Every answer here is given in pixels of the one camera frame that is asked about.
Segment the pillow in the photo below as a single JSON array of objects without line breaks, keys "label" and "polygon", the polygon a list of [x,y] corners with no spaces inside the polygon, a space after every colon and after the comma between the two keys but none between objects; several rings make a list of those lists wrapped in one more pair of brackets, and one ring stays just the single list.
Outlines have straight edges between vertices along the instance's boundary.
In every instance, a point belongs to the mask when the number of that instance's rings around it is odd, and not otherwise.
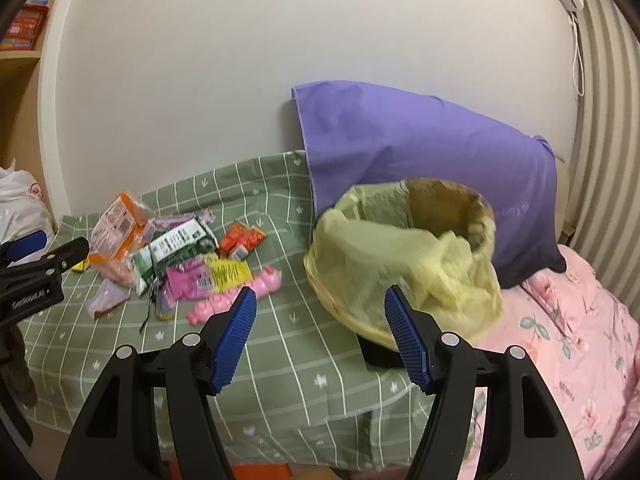
[{"label": "pillow", "polygon": [[314,82],[292,94],[318,216],[356,184],[453,180],[494,210],[492,263],[502,288],[546,267],[566,269],[554,234],[556,165],[542,137],[434,96],[368,83]]}]

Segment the silver screw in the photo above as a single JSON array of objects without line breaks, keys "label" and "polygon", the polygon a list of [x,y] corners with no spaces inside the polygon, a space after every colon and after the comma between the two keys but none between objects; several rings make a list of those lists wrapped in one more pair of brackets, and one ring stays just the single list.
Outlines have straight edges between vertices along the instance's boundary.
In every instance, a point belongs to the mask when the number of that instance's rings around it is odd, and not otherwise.
[{"label": "silver screw", "polygon": [[509,353],[516,359],[524,359],[524,356],[527,355],[527,353],[524,351],[524,348],[520,346],[512,346],[511,348],[509,348]]},{"label": "silver screw", "polygon": [[182,344],[185,346],[196,346],[200,342],[200,336],[198,334],[187,334],[182,338]]},{"label": "silver screw", "polygon": [[116,357],[118,359],[126,359],[127,357],[129,357],[131,354],[133,354],[133,350],[131,349],[130,346],[121,346],[120,348],[118,348],[118,350],[116,351]]},{"label": "silver screw", "polygon": [[448,346],[455,346],[460,342],[460,338],[452,332],[442,334],[442,342]]}]

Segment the clear plastic bag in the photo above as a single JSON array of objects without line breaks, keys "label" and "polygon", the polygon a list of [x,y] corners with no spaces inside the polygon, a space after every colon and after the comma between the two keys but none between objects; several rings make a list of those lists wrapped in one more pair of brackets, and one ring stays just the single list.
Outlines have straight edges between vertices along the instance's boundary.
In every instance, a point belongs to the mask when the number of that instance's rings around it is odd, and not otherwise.
[{"label": "clear plastic bag", "polygon": [[[34,231],[47,234],[47,247],[53,238],[49,211],[40,185],[28,171],[15,171],[15,160],[7,170],[0,168],[0,243]],[[46,249],[30,254],[21,263],[37,260]]]},{"label": "clear plastic bag", "polygon": [[94,297],[88,303],[85,303],[84,307],[89,317],[98,319],[127,300],[129,295],[130,290],[128,288],[119,286],[111,280],[104,280],[98,287]]}]

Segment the red box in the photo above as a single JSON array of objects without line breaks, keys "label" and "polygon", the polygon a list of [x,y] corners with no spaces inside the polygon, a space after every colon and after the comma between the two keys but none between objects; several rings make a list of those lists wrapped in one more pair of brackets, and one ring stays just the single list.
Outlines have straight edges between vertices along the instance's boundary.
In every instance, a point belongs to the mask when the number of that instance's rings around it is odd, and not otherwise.
[{"label": "red box", "polygon": [[0,50],[33,50],[49,7],[24,4],[0,42]]}]

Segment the bed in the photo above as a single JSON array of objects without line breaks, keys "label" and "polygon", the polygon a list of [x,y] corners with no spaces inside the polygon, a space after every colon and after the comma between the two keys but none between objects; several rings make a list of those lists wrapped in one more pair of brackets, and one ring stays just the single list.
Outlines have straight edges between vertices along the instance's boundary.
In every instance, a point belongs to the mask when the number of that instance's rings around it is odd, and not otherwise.
[{"label": "bed", "polygon": [[[558,193],[560,225],[565,196]],[[269,264],[283,272],[281,290],[258,303],[233,382],[210,399],[232,463],[317,463],[367,471],[410,462],[433,399],[402,370],[367,367],[356,336],[327,313],[308,284],[302,257],[312,236],[313,207],[304,152],[239,162],[141,199],[158,214],[210,207],[217,235],[235,219],[258,224],[269,237],[250,255],[252,270]],[[64,217],[54,245],[88,236],[97,218]],[[518,343],[529,351],[574,436],[585,476],[592,478],[635,427],[633,418],[625,418],[627,407],[633,417],[634,406],[638,418],[639,329],[599,286],[590,266],[569,248],[561,251],[567,272],[542,270],[503,291],[504,315],[476,344],[503,351]],[[65,301],[24,320],[20,329],[39,399],[28,416],[69,432],[118,346],[166,348],[192,328],[186,319],[191,304],[181,301],[174,321],[154,319],[139,334],[147,300],[134,294],[93,322],[83,304],[100,276],[89,269],[68,272],[64,280]],[[155,397],[159,441],[172,457],[164,391],[156,390]],[[461,478],[473,476],[485,402],[478,390]]]}]

